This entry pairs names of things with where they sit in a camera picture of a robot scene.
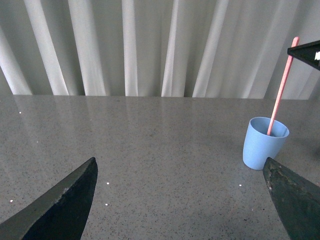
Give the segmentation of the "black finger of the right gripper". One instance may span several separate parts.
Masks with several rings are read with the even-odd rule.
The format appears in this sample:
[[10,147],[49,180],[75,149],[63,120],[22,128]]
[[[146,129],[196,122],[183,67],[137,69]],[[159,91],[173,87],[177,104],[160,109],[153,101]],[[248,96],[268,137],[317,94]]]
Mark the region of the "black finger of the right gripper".
[[287,54],[320,70],[320,40],[290,47]]

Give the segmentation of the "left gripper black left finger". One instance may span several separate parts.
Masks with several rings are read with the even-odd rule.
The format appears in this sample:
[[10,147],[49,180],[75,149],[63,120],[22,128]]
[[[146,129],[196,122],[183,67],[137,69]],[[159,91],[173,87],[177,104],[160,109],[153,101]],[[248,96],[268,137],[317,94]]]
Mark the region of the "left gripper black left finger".
[[98,178],[94,157],[1,223],[2,240],[79,240],[91,210]]

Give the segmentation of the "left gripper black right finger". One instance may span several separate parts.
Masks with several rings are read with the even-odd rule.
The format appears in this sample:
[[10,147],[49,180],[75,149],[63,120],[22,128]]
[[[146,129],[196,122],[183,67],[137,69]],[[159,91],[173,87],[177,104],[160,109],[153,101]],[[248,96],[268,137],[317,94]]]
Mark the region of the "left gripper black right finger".
[[320,238],[320,187],[268,157],[263,176],[291,240]]

